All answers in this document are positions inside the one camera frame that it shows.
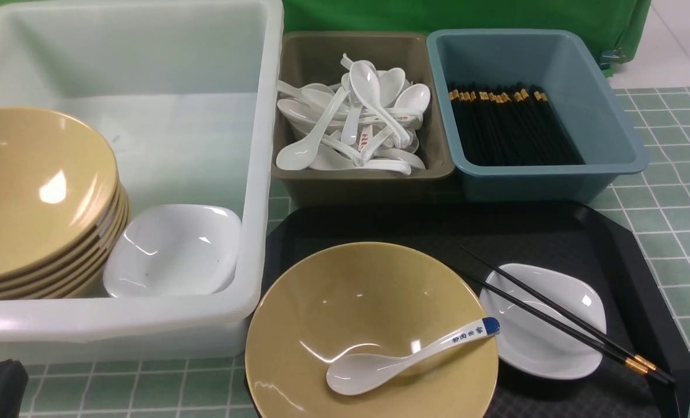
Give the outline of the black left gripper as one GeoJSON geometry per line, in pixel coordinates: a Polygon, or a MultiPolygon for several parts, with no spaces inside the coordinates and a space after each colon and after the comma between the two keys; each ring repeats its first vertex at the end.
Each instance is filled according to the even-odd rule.
{"type": "Polygon", "coordinates": [[[18,360],[0,362],[0,417],[18,417],[29,375],[18,360]]]}

